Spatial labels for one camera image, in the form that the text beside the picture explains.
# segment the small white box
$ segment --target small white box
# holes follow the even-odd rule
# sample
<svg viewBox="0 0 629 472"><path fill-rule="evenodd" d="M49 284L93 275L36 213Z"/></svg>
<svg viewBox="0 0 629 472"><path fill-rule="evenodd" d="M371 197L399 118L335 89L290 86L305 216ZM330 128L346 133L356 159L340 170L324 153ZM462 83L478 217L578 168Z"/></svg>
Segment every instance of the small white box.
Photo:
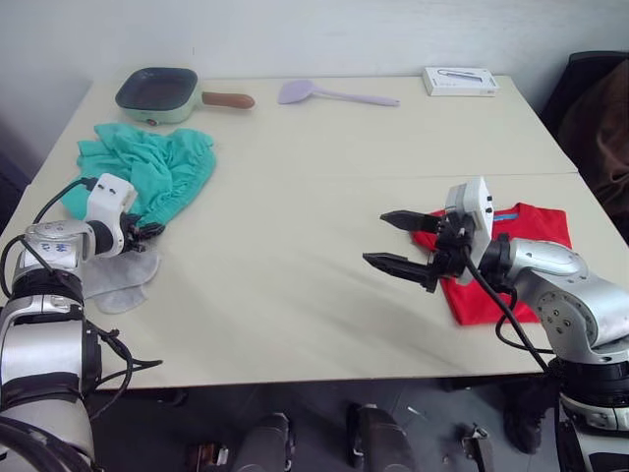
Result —
<svg viewBox="0 0 629 472"><path fill-rule="evenodd" d="M487 69L426 67L423 77L429 95L495 96L500 89Z"/></svg>

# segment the red t-shirt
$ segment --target red t-shirt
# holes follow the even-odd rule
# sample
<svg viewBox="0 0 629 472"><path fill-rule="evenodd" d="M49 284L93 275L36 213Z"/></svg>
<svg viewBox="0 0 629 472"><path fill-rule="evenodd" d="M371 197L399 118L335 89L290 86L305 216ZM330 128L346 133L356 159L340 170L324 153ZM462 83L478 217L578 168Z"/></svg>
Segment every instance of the red t-shirt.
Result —
<svg viewBox="0 0 629 472"><path fill-rule="evenodd" d="M441 216L443 211L434 215ZM497 211L493 217L492 239L498 234L508 233L509 239L525 238L537 241L551 241L572 248L566 213L560 209L537 208L526 204L517 204L513 208ZM422 247L434 250L436 235L417 231L413 240ZM441 287L450 305L452 314L461 325L481 325L496 323L502 311L483 291L476 280L468 285L459 285L454 279L441 279ZM510 297L501 294L508 304ZM514 314L521 323L538 322L538 317L522 302L515 306Z"/></svg>

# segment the white wall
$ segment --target white wall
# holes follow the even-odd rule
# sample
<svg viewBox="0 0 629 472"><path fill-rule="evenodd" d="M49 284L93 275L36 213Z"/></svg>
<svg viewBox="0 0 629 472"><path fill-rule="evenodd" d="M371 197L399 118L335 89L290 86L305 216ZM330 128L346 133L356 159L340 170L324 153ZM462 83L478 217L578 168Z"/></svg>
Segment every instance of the white wall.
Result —
<svg viewBox="0 0 629 472"><path fill-rule="evenodd" d="M628 46L629 0L0 0L0 147L32 175L92 80L146 65L206 78L478 65L539 108L570 53Z"/></svg>

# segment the cloth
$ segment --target cloth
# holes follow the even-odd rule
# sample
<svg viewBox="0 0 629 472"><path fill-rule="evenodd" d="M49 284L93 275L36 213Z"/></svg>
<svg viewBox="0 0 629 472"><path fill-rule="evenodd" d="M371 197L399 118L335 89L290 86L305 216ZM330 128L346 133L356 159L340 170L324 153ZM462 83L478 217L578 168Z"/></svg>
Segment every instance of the cloth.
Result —
<svg viewBox="0 0 629 472"><path fill-rule="evenodd" d="M94 131L100 141L79 142L81 177L107 172L131 182L138 192L131 213L142 217L140 227L170 221L197 196L216 164L211 137L199 131L161 136L126 124L96 125ZM62 202L83 219L88 195L79 186Z"/></svg>
<svg viewBox="0 0 629 472"><path fill-rule="evenodd" d="M156 251L130 251L108 259L93 259L84 266L83 293L103 313L127 312L146 300L143 285L157 273Z"/></svg>
<svg viewBox="0 0 629 472"><path fill-rule="evenodd" d="M557 140L629 241L629 60L575 101Z"/></svg>
<svg viewBox="0 0 629 472"><path fill-rule="evenodd" d="M434 215L441 216L443 211ZM513 208L496 211L493 217L491 237L497 239L500 233L508 233L509 239L526 238L537 241L551 241L572 247L566 213L560 209L537 208L526 204L517 204ZM436 236L417 231L413 240L422 247L434 250ZM496 323L502 311L483 291L476 280L468 285L459 285L453 279L442 279L441 287L450 305L454 318L460 325L481 325ZM510 297L500 294L509 304ZM537 315L523 302L518 302L513 311L521 323L538 322Z"/></svg>

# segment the lavender spatula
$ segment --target lavender spatula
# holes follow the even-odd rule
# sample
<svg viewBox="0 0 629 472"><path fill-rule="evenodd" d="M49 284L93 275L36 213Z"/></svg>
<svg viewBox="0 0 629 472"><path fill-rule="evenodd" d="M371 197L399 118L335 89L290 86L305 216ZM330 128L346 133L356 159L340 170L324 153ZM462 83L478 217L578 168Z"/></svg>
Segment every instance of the lavender spatula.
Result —
<svg viewBox="0 0 629 472"><path fill-rule="evenodd" d="M284 84L282 90L279 91L277 102L281 105L297 103L298 101L305 100L313 93L338 96L348 100L373 103L375 105L399 106L400 104L400 100L386 98L384 96L354 95L351 93L341 93L340 91L326 90L325 88L317 87L313 81L309 80L292 81Z"/></svg>

